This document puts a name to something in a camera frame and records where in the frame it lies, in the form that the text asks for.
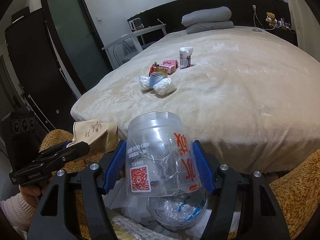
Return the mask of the left hand bare skin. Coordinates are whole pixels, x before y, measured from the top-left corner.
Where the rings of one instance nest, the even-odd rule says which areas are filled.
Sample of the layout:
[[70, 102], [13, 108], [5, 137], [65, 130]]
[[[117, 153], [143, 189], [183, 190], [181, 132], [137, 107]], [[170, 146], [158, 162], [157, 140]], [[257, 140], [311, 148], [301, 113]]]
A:
[[53, 178], [41, 182], [39, 185], [19, 186], [23, 199], [32, 207], [37, 208], [39, 196], [43, 195]]

